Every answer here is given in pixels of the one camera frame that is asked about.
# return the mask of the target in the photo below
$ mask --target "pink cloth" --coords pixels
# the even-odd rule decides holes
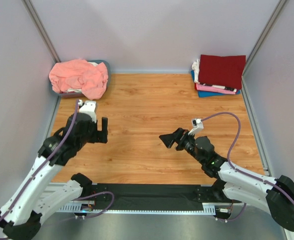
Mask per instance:
[[[105,93],[108,70],[102,62],[94,66],[83,59],[56,63],[49,73],[52,90],[56,93],[68,89],[81,89],[90,100],[99,99]]]
[[[221,94],[230,94],[230,95],[235,95],[236,93],[234,91],[229,91],[213,86],[203,86],[201,84],[196,83],[197,90],[199,91],[207,91],[207,92],[214,92],[214,93],[221,93]]]

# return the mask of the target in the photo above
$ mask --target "folded red towel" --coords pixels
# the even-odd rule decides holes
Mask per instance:
[[[201,55],[199,82],[242,89],[246,56]]]

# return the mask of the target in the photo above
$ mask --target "blue folded cloth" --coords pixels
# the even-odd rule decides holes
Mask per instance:
[[[195,80],[195,73],[192,70],[191,71],[192,81]],[[212,91],[198,91],[198,96],[200,98],[206,98],[206,97],[212,97],[212,96],[221,96],[221,95],[227,95],[219,92],[212,92]]]

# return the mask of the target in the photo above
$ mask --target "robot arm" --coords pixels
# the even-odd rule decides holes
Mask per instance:
[[[294,232],[294,182],[287,176],[280,178],[264,176],[239,167],[218,155],[206,136],[194,138],[203,129],[200,119],[192,120],[193,129],[178,128],[175,132],[160,135],[167,148],[174,143],[177,151],[187,151],[211,178],[216,178],[215,188],[219,194],[231,200],[248,203],[269,213],[282,227]]]
[[[92,181],[78,173],[61,189],[45,199],[39,200],[40,195],[53,177],[86,143],[107,143],[108,119],[102,118],[102,131],[98,131],[95,113],[96,102],[86,101],[83,103],[81,101],[79,105],[81,108],[75,121],[72,122],[73,115],[70,116],[66,127],[59,129],[53,136],[44,141],[30,172],[15,194],[0,208],[0,218],[3,218],[0,221],[0,227],[3,228],[4,234],[10,239],[32,239],[46,219],[61,206],[78,197],[90,195]],[[56,149],[67,134],[69,127],[71,127],[70,134],[61,147]],[[56,153],[46,162],[46,159],[54,150],[56,150]],[[17,202],[10,208],[18,195]]]

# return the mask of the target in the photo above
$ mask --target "wooden table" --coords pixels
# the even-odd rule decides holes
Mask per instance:
[[[196,160],[185,151],[167,149],[159,135],[179,127],[190,130],[191,119],[223,111],[235,113],[242,123],[232,161],[264,173],[240,94],[198,98],[189,74],[113,74],[97,102],[98,119],[109,120],[108,143],[85,145],[53,182],[66,182],[82,173],[94,183],[212,184],[215,179],[206,176]],[[61,100],[52,132],[65,126],[74,104],[74,98]],[[221,115],[207,120],[204,127],[198,136],[208,136],[216,152],[226,157],[237,121]]]

